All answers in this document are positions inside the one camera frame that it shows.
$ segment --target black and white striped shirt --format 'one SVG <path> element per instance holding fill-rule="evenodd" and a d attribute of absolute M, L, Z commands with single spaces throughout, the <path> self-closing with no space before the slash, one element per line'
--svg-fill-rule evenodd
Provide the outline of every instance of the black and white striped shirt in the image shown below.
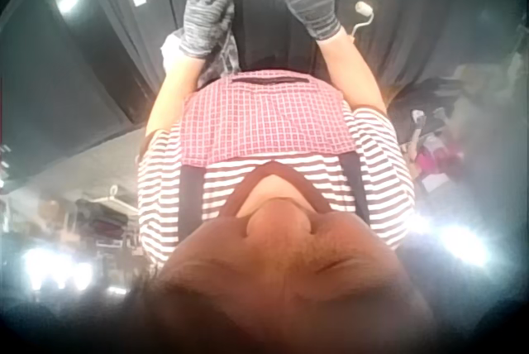
<path fill-rule="evenodd" d="M 370 226 L 396 248 L 407 234 L 414 191 L 391 122 L 371 108 L 351 111 L 344 119 L 360 157 Z M 331 208 L 355 212 L 355 199 L 337 155 L 297 152 L 258 154 L 207 167 L 203 190 L 203 221 L 214 219 L 235 187 L 257 166 L 270 161 L 289 165 L 305 176 Z M 140 240 L 150 259 L 162 266 L 179 243 L 180 125 L 156 132 L 139 165 Z"/>

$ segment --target man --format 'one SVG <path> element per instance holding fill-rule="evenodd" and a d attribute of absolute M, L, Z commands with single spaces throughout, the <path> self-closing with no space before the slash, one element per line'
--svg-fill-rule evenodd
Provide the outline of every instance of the man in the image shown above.
<path fill-rule="evenodd" d="M 136 318 L 181 352 L 410 352 L 431 318 L 392 250 L 413 207 L 393 126 L 336 0 L 285 1 L 334 88 L 260 71 L 196 92 L 234 4 L 188 0 L 141 152 L 160 272 Z"/>

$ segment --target hair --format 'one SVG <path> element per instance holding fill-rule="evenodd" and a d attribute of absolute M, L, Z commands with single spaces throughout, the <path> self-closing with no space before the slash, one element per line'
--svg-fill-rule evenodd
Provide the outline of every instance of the hair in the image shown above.
<path fill-rule="evenodd" d="M 251 336 L 218 305 L 178 286 L 143 281 L 95 316 L 93 306 L 88 318 L 77 312 L 82 337 L 70 335 L 76 352 L 432 352 L 433 320 L 415 289 L 386 286 L 307 304 L 291 342 Z"/>

